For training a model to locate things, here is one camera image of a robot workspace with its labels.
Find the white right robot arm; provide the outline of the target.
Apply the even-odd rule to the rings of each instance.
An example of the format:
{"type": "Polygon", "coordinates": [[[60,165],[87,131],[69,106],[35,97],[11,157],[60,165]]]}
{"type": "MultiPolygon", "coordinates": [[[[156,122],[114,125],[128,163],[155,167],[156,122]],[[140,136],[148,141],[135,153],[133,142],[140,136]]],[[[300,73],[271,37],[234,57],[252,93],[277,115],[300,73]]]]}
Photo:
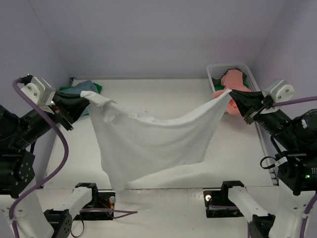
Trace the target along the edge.
{"type": "Polygon", "coordinates": [[[244,121],[258,123],[270,134],[276,154],[268,169],[277,168],[279,204],[275,213],[264,210],[238,180],[224,181],[219,200],[223,215],[238,212],[248,222],[250,238],[302,238],[317,200],[317,112],[311,109],[291,119],[280,107],[293,104],[263,92],[233,90],[244,121]]]}

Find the white t shirt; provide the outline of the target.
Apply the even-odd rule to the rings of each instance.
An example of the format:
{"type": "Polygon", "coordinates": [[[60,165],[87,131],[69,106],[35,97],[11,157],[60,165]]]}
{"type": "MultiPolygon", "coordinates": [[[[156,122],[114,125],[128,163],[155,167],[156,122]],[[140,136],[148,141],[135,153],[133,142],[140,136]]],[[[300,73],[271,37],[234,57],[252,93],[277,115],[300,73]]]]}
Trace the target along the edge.
{"type": "Polygon", "coordinates": [[[101,154],[102,170],[114,190],[144,176],[204,160],[231,99],[229,91],[176,118],[159,120],[82,91],[101,154]]]}

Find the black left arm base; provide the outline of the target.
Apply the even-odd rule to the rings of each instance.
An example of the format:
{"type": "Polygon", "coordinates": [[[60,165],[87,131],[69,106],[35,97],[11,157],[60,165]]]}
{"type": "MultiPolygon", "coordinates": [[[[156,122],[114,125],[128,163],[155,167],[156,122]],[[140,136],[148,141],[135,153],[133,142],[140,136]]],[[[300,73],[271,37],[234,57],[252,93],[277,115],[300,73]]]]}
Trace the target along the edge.
{"type": "MultiPolygon", "coordinates": [[[[110,201],[109,199],[113,196],[116,197],[115,191],[113,190],[99,190],[98,191],[98,199],[94,203],[93,206],[86,205],[84,208],[107,208],[110,209],[110,201]]],[[[76,220],[83,221],[112,221],[113,220],[113,212],[105,212],[105,211],[88,211],[83,212],[76,217],[76,220]]]]}

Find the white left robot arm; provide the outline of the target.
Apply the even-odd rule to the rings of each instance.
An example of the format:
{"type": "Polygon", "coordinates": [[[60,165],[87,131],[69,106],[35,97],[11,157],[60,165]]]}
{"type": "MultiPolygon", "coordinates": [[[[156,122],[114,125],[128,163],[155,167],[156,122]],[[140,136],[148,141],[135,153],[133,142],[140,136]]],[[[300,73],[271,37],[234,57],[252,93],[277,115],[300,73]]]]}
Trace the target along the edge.
{"type": "Polygon", "coordinates": [[[35,192],[35,155],[26,149],[58,123],[71,130],[88,105],[79,95],[56,92],[50,112],[32,110],[20,118],[0,108],[0,194],[7,197],[1,198],[0,208],[17,238],[66,238],[82,209],[97,206],[96,184],[79,183],[65,207],[42,211],[35,192]]]}

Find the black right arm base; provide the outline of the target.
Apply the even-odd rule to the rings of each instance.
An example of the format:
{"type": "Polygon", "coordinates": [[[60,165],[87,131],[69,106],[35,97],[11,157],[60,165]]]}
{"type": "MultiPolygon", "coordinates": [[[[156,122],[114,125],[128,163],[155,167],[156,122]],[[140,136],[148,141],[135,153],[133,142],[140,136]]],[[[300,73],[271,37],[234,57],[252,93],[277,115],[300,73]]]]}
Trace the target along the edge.
{"type": "Polygon", "coordinates": [[[204,190],[203,195],[207,218],[243,217],[241,211],[221,189],[204,190]]]}

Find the white laundry basket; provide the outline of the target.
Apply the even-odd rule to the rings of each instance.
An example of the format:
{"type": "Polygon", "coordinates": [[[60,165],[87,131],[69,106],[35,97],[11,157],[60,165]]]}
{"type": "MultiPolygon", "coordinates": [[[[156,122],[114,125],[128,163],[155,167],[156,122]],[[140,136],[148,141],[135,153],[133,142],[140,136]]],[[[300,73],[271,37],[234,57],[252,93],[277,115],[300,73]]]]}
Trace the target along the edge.
{"type": "Polygon", "coordinates": [[[245,82],[247,83],[247,86],[251,91],[260,90],[249,67],[246,64],[241,62],[229,62],[229,63],[214,63],[206,67],[212,91],[213,92],[216,91],[215,89],[216,83],[214,80],[216,81],[220,80],[228,70],[236,69],[236,68],[242,71],[244,74],[246,74],[245,82]]]}

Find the grey-blue t shirt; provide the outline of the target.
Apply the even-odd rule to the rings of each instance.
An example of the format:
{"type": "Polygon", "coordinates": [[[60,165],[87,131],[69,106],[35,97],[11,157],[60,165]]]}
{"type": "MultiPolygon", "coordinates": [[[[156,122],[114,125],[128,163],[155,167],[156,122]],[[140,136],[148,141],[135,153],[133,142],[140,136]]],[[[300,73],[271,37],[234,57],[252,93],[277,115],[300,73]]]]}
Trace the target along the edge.
{"type": "Polygon", "coordinates": [[[82,91],[93,91],[95,93],[101,93],[102,86],[96,83],[93,83],[91,80],[86,80],[69,88],[68,92],[72,94],[80,94],[82,91]]]}

